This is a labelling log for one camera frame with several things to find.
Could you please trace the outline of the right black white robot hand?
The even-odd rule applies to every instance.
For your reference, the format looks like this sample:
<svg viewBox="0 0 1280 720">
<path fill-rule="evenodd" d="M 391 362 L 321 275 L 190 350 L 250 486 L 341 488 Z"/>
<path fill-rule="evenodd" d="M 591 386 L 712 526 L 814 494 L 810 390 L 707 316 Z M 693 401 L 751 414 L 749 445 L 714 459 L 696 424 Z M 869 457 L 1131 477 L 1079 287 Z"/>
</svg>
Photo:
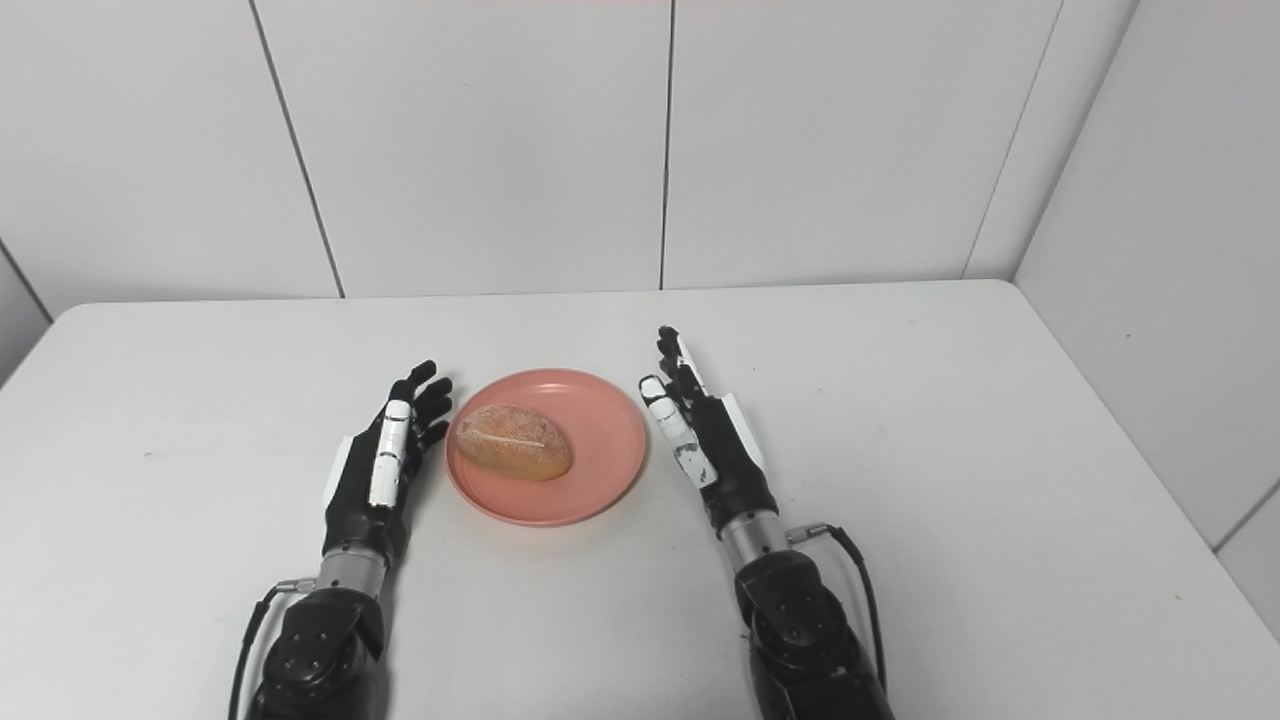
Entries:
<svg viewBox="0 0 1280 720">
<path fill-rule="evenodd" d="M 666 437 L 676 462 L 695 486 L 717 536 L 733 521 L 780 515 L 760 448 L 732 395 L 708 388 L 684 337 L 658 328 L 657 374 L 637 383 L 641 401 Z"/>
</svg>

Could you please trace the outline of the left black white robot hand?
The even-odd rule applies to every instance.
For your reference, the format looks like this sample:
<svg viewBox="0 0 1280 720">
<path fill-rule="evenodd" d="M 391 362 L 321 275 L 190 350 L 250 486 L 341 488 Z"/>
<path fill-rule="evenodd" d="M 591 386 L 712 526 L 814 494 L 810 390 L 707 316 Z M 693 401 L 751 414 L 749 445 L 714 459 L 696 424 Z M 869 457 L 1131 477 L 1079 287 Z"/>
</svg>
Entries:
<svg viewBox="0 0 1280 720">
<path fill-rule="evenodd" d="M 390 387 L 370 425 L 337 464 L 325 509 L 323 552 L 370 550 L 393 565 L 406 551 L 410 491 L 429 452 L 449 429 L 452 379 L 426 360 Z"/>
</svg>

